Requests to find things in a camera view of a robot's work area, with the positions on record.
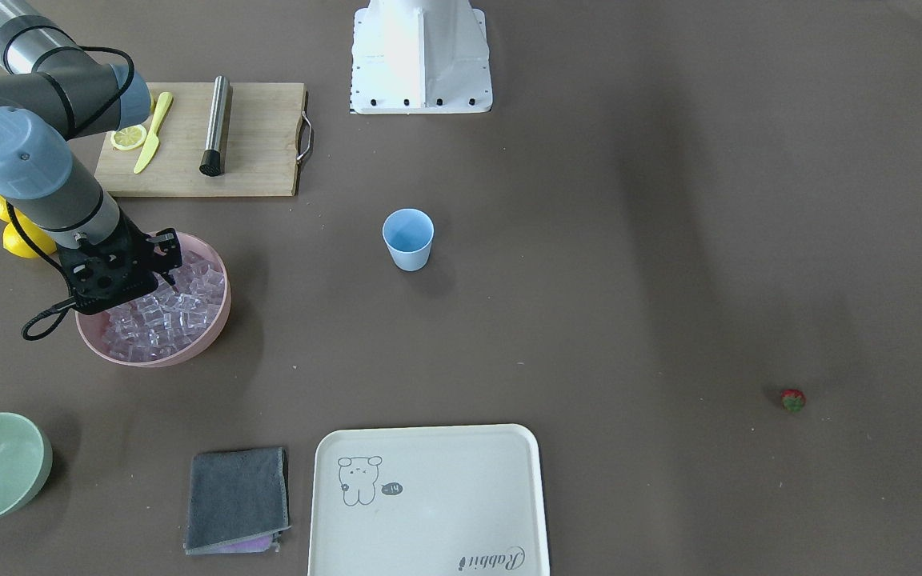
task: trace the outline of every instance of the folded towel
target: folded towel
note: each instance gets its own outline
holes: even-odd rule
[[[277,543],[290,528],[283,463],[283,448],[194,456],[184,551],[260,553]]]

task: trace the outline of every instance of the knife handle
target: knife handle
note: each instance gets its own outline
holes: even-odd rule
[[[163,92],[163,94],[158,95],[158,102],[154,103],[154,114],[151,115],[151,127],[147,129],[148,134],[158,135],[158,128],[162,126],[162,119],[166,117],[172,103],[172,92]]]

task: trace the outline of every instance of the black cable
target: black cable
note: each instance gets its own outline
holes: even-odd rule
[[[127,88],[130,87],[134,82],[134,61],[129,54],[126,54],[123,50],[118,50],[116,48],[107,48],[105,46],[81,46],[80,49],[86,52],[106,52],[107,54],[116,54],[121,56],[121,58],[127,61],[127,79],[123,82],[123,85],[118,88],[116,94],[112,95],[112,98],[107,99],[106,103],[103,103],[102,108],[99,108],[91,115],[90,118],[85,120],[80,126],[74,128],[72,134],[66,136],[67,141],[72,138],[77,138],[78,134],[81,134],[88,126],[94,124],[96,120],[102,117],[102,114],[106,113],[106,110],[109,110],[109,106],[113,106],[118,99],[121,98],[127,91]]]
[[[23,226],[19,225],[19,220],[16,218],[16,209],[14,205],[6,202],[6,212],[10,216],[10,223],[16,229],[16,234],[19,234],[19,237],[23,239],[25,244],[28,245],[37,255],[41,256],[41,259],[45,260],[58,270],[59,274],[62,275],[62,280],[66,282],[66,291],[69,292],[69,298],[62,300],[62,302],[57,305],[49,306],[47,310],[42,310],[40,313],[37,313],[37,316],[31,318],[27,324],[23,325],[21,330],[21,336],[23,339],[28,340],[28,342],[33,342],[34,340],[40,340],[45,336],[55,332],[55,329],[58,328],[59,324],[62,323],[62,319],[66,317],[67,311],[70,311],[74,305],[76,305],[77,300],[74,299],[74,287],[73,284],[70,284],[70,279],[66,277],[66,272],[63,272],[62,266],[58,262],[53,260],[48,254],[45,253],[33,240],[30,240],[30,236],[26,234],[26,230],[23,229]],[[33,328],[35,324],[39,323],[45,318],[55,316],[58,314],[58,318],[55,319],[55,322],[52,323],[45,331],[36,334],[30,335],[30,328]]]

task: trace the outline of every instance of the wooden cutting board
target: wooden cutting board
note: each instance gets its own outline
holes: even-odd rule
[[[115,150],[106,135],[94,176],[113,196],[212,197],[297,194],[298,138],[303,127],[304,84],[231,83],[226,172],[209,178],[198,171],[212,82],[149,83],[155,98],[173,94],[158,131],[161,146],[141,174],[134,164],[141,149]],[[144,127],[151,119],[144,121]]]

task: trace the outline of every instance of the strawberry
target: strawberry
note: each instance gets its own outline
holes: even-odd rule
[[[782,393],[782,405],[789,412],[798,412],[806,405],[805,394],[798,390],[784,390]]]

